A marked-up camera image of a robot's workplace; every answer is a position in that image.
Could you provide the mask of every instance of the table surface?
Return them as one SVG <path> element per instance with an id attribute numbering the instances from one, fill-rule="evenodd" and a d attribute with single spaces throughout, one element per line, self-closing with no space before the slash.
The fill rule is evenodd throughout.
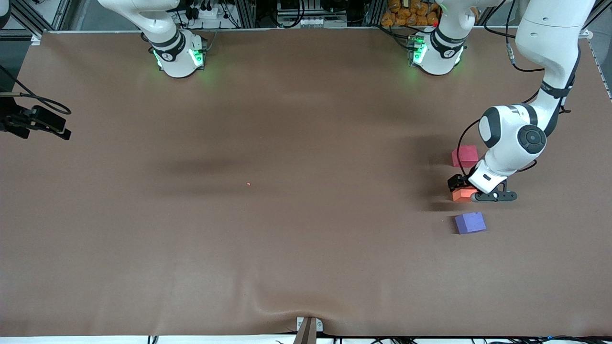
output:
<path id="1" fill-rule="evenodd" d="M 611 335 L 612 103 L 588 44 L 518 199 L 457 204 L 459 134 L 541 80 L 500 37 L 468 44 L 434 77 L 376 30 L 222 32 L 175 80 L 136 34 L 45 34 L 19 77 L 71 107 L 73 135 L 0 135 L 0 335 L 304 315 L 338 335 Z M 473 211 L 488 229 L 457 234 Z"/>

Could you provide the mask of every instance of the red cube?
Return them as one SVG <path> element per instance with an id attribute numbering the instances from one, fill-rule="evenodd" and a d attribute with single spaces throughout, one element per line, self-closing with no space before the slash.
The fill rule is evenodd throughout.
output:
<path id="1" fill-rule="evenodd" d="M 452 153 L 453 167 L 460 167 L 459 160 L 464 168 L 470 168 L 478 162 L 478 150 L 476 146 L 461 146 L 459 147 L 459 160 L 457 160 L 457 150 Z"/>

